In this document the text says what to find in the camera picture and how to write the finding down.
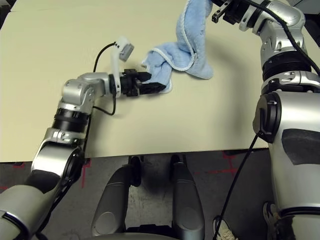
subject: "wire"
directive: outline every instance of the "wire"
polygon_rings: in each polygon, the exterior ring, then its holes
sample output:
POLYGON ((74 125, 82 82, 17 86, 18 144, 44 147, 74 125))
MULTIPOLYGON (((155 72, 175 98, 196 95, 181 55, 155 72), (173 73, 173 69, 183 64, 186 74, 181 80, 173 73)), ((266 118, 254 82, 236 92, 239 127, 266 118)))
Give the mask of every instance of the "wire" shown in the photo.
POLYGON ((35 234, 35 236, 39 239, 39 240, 48 240, 48 238, 46 237, 46 235, 44 235, 42 232, 37 232, 35 234))
MULTIPOLYGON (((99 58, 100 58, 101 54, 102 54, 105 50, 107 50, 108 48, 112 47, 112 46, 115 45, 115 44, 116 44, 116 42, 110 43, 110 44, 108 44, 107 46, 105 46, 104 48, 102 48, 102 49, 100 50, 100 52, 99 52, 98 55, 96 56, 96 59, 95 59, 95 62, 94 62, 94 67, 93 67, 93 72, 94 72, 94 73, 96 72, 97 65, 98 65, 98 61, 99 61, 99 58)), ((101 112, 103 112, 104 114, 107 114, 107 115, 109 115, 109 116, 113 116, 113 115, 116 113, 116 93, 115 93, 115 92, 112 93, 112 99, 113 99, 113 110, 112 110, 111 113, 108 112, 108 111, 106 111, 106 110, 104 110, 104 109, 101 108, 101 107, 98 107, 98 106, 93 106, 93 108, 94 108, 94 109, 97 109, 97 110, 99 110, 99 111, 101 111, 101 112)))
POLYGON ((116 42, 110 43, 110 44, 108 44, 107 46, 105 46, 104 48, 102 48, 102 49, 100 50, 100 52, 99 52, 98 55, 96 56, 96 59, 95 59, 95 62, 94 62, 94 67, 93 67, 93 72, 94 72, 94 73, 96 72, 97 65, 98 65, 98 61, 99 61, 99 58, 100 58, 101 54, 102 54, 105 50, 107 50, 108 48, 112 47, 112 46, 115 45, 115 44, 116 44, 116 42))
POLYGON ((252 140, 252 143, 250 144, 250 147, 249 147, 248 151, 246 152, 246 154, 245 154, 245 156, 244 156, 244 158, 243 158, 243 160, 242 160, 242 162, 241 162, 238 170, 236 171, 236 174, 235 174, 235 176, 234 176, 234 179, 233 179, 233 181, 232 181, 232 183, 231 183, 231 186, 230 186, 230 188, 229 188, 228 194, 227 194, 227 196, 226 196, 226 198, 225 198, 225 201, 224 201, 224 204, 223 204, 223 208, 222 208, 222 211, 221 211, 219 220, 218 220, 219 222, 218 222, 218 225, 216 226, 216 229, 215 229, 215 233, 214 233, 214 236, 213 236, 213 240, 216 240, 216 239, 217 239, 218 232, 219 232, 219 228, 220 228, 220 225, 221 225, 221 221, 222 221, 222 219, 224 218, 224 215, 225 215, 225 212, 226 212, 226 209, 227 209, 227 206, 228 206, 228 203, 229 203, 229 200, 230 200, 232 191, 234 190, 234 187, 235 187, 236 182, 237 182, 237 180, 238 180, 238 178, 239 178, 239 175, 240 175, 240 173, 241 173, 241 170, 242 170, 242 168, 244 167, 244 165, 245 165, 248 157, 250 156, 250 154, 251 154, 251 152, 252 152, 252 149, 253 149, 253 147, 254 147, 257 139, 258 139, 258 135, 256 134, 256 135, 254 136, 254 138, 253 138, 253 140, 252 140))
POLYGON ((114 115, 116 113, 116 104, 117 104, 117 101, 116 101, 116 95, 113 94, 112 95, 112 99, 113 99, 113 109, 112 109, 112 112, 107 112, 106 110, 102 109, 101 107, 98 107, 98 106, 93 106, 94 109, 97 109, 97 110, 100 110, 101 112, 103 112, 104 114, 107 114, 107 115, 114 115))
POLYGON ((89 137, 90 125, 91 125, 91 114, 89 115, 88 125, 86 127, 85 139, 84 139, 84 143, 83 143, 83 152, 84 153, 86 152, 86 148, 87 148, 87 141, 88 141, 88 137, 89 137))
POLYGON ((286 36, 288 37, 290 43, 292 44, 292 46, 294 47, 294 49, 300 53, 300 55, 302 56, 303 60, 305 61, 306 64, 310 65, 316 72, 316 74, 318 74, 318 76, 320 77, 320 69, 317 66, 317 64, 305 53, 305 51, 303 51, 301 49, 301 47, 296 43, 294 37, 292 36, 288 26, 287 26, 287 22, 284 21, 281 17, 279 17, 277 14, 275 14, 273 11, 271 11, 270 9, 261 6, 260 4, 253 2, 251 0, 242 0, 248 4, 250 4, 251 6, 260 9, 261 11, 264 11, 266 13, 268 13, 271 17, 273 17, 275 20, 277 20, 279 22, 279 24, 282 26, 286 36))
POLYGON ((54 201, 54 203, 53 203, 53 205, 52 205, 52 207, 50 209, 50 212, 52 212, 58 206, 58 204, 61 202, 61 200, 67 194, 67 192, 69 191, 69 189, 71 188, 73 183, 74 183, 73 181, 68 183, 68 185, 64 188, 64 190, 61 191, 61 193, 59 194, 57 199, 54 201))

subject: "blue towel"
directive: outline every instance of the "blue towel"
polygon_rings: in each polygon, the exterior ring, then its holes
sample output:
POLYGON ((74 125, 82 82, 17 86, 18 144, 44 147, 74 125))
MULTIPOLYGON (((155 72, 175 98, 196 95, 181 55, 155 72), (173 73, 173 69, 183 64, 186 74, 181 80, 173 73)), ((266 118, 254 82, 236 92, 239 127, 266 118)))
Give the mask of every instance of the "blue towel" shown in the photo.
POLYGON ((205 50, 206 18, 212 11, 211 0, 188 0, 175 28, 177 42, 167 42, 148 52, 142 65, 152 74, 145 83, 161 83, 172 89, 172 69, 186 71, 200 79, 210 79, 213 69, 205 50))

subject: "beige table surface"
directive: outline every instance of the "beige table surface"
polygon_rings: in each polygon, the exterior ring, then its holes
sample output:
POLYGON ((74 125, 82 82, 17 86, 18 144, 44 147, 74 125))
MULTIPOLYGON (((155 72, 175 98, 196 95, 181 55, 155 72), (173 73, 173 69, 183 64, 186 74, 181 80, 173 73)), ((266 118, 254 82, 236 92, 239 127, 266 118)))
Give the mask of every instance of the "beige table surface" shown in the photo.
POLYGON ((11 11, 20 12, 67 9, 80 6, 103 6, 109 5, 110 2, 114 2, 114 5, 116 5, 117 0, 17 0, 11 11))
MULTIPOLYGON (((184 5, 184 0, 118 0, 10 13, 0 31, 0 161, 32 161, 52 125, 63 84, 91 72, 97 53, 118 36, 135 45, 120 67, 142 70, 148 50, 175 41, 184 5)), ((303 33, 309 55, 320 64, 318 47, 303 33)), ((208 19, 206 52, 214 77, 174 72, 170 93, 122 97, 115 116, 94 110, 86 156, 247 148, 263 82, 260 47, 250 30, 208 19)), ((109 51, 97 70, 111 73, 109 51)), ((110 109, 112 101, 101 99, 98 105, 110 109)))

